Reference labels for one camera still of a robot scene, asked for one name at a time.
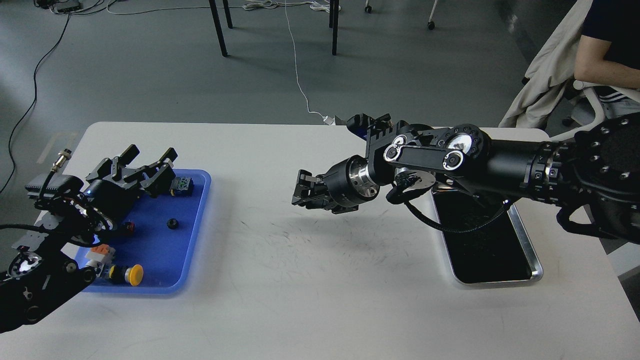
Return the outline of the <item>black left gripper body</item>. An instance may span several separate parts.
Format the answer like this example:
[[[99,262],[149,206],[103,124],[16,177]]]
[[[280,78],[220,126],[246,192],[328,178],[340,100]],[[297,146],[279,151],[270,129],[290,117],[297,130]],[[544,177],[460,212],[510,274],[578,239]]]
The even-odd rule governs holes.
[[[143,175],[130,177],[129,182],[121,179],[113,181],[110,175],[100,177],[92,172],[86,177],[87,189],[83,191],[92,208],[97,210],[116,231],[122,227],[123,221],[134,208],[142,195],[140,185],[145,178]]]

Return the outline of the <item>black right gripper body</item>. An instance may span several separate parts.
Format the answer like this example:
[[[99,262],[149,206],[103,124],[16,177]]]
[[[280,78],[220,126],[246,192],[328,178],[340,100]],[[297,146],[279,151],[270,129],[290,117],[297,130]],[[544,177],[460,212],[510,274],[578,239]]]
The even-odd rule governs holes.
[[[368,160],[353,155],[332,166],[322,176],[326,186],[326,210],[333,214],[356,211],[359,205],[370,202],[378,196],[380,186],[368,171]]]

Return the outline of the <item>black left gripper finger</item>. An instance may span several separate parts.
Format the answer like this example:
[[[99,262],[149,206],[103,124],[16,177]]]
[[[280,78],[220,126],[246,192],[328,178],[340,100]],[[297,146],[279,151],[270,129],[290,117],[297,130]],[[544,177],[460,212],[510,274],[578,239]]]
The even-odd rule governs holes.
[[[177,157],[176,150],[170,147],[156,162],[137,168],[125,167],[122,170],[125,188],[141,189],[151,198],[157,198],[160,194],[168,192],[176,177],[173,171],[173,161]]]
[[[123,178],[123,170],[139,154],[140,151],[137,146],[130,145],[121,153],[121,155],[117,155],[113,158],[103,158],[94,170],[86,176],[86,181],[88,183],[95,182],[96,180],[119,182]]]

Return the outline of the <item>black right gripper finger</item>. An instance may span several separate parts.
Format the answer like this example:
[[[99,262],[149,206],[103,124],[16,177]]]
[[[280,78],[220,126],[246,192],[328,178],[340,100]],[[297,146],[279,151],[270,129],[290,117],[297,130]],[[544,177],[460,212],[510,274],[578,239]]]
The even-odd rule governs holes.
[[[324,181],[325,174],[313,176],[310,171],[299,170],[295,183],[295,196],[324,196],[328,187]]]
[[[307,210],[330,210],[330,200],[326,193],[294,194],[291,205]]]

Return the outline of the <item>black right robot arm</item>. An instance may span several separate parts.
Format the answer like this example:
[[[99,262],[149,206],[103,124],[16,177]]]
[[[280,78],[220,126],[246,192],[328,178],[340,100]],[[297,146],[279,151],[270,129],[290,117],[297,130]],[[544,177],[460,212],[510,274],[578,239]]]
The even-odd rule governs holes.
[[[433,128],[355,114],[346,128],[366,142],[353,155],[313,175],[300,170],[291,203],[333,214],[356,211],[392,185],[386,198],[442,232],[410,201],[443,185],[498,210],[491,224],[521,198],[559,207],[563,230],[598,239],[639,243],[639,114],[606,119],[560,141],[493,139],[464,123]]]

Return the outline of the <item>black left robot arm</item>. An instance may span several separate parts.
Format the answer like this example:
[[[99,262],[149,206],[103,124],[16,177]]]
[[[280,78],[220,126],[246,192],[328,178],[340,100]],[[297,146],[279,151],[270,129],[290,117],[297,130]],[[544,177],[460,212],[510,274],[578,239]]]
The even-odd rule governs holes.
[[[170,147],[159,160],[130,168],[139,152],[130,145],[120,155],[103,158],[82,180],[59,174],[72,155],[64,149],[48,173],[25,187],[44,215],[34,225],[1,226],[25,230],[14,244],[15,258],[1,273],[2,333],[38,323],[98,278],[141,283],[143,267],[115,264],[109,241],[134,233],[134,223],[125,216],[143,193],[157,198],[170,191],[178,153]]]

